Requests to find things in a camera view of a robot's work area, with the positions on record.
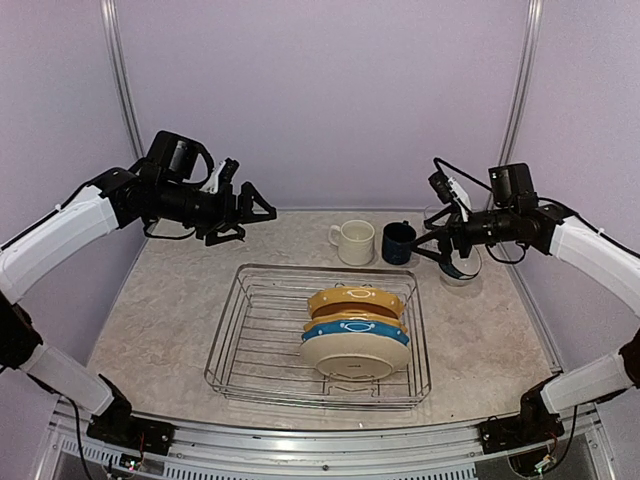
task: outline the stack of plates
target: stack of plates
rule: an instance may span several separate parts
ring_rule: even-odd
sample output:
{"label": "stack of plates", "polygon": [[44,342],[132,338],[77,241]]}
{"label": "stack of plates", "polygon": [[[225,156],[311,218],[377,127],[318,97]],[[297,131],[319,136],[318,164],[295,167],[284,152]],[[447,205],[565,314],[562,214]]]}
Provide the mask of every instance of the stack of plates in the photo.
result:
{"label": "stack of plates", "polygon": [[371,287],[338,287],[308,301],[300,354],[322,374],[357,382],[384,378],[409,363],[404,305]]}

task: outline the orange plate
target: orange plate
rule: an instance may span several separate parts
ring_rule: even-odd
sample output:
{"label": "orange plate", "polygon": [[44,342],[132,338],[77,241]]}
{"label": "orange plate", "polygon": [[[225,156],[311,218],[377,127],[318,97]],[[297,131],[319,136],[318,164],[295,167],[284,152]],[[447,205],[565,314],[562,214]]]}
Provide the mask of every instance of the orange plate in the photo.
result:
{"label": "orange plate", "polygon": [[397,320],[404,310],[396,295],[373,287],[329,288],[316,293],[308,304],[311,318],[357,309]]}
{"label": "orange plate", "polygon": [[405,327],[400,320],[391,317],[385,317],[383,315],[376,315],[375,313],[362,312],[357,310],[349,310],[347,312],[335,313],[333,315],[325,315],[324,317],[315,317],[309,323],[305,324],[304,331],[308,332],[316,325],[321,323],[337,322],[340,320],[364,320],[365,322],[380,322],[392,327],[398,327],[404,333],[407,333],[407,327]]}

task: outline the mug handle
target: mug handle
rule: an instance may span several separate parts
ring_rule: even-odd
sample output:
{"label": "mug handle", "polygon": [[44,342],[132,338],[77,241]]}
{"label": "mug handle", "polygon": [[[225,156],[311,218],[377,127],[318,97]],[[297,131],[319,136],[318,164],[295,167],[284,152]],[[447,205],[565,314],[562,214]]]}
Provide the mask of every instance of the mug handle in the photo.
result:
{"label": "mug handle", "polygon": [[331,245],[333,245],[334,247],[338,246],[338,240],[335,239],[335,234],[337,233],[341,233],[342,230],[340,229],[340,227],[338,225],[331,225],[329,227],[329,243]]}

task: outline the blue plate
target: blue plate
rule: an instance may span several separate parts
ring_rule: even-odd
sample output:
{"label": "blue plate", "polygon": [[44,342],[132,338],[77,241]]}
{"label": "blue plate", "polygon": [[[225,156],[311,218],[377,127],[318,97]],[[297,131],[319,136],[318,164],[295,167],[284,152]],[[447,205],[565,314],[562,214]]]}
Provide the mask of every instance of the blue plate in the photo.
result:
{"label": "blue plate", "polygon": [[397,327],[392,327],[386,323],[363,322],[362,320],[339,320],[337,322],[318,324],[302,335],[302,341],[306,342],[312,338],[332,333],[369,333],[393,338],[403,345],[409,343],[409,337]]}

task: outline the dish rack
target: dish rack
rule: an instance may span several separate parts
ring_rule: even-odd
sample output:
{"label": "dish rack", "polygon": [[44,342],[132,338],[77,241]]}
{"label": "dish rack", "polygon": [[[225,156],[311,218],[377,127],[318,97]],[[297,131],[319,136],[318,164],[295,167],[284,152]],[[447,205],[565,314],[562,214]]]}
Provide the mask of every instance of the dish rack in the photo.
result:
{"label": "dish rack", "polygon": [[[298,352],[307,300],[340,286],[397,295],[410,337],[406,368],[371,382],[326,377]],[[205,379],[226,398],[309,408],[406,410],[431,390],[427,339],[415,276],[403,270],[245,264],[236,272],[213,340]]]}

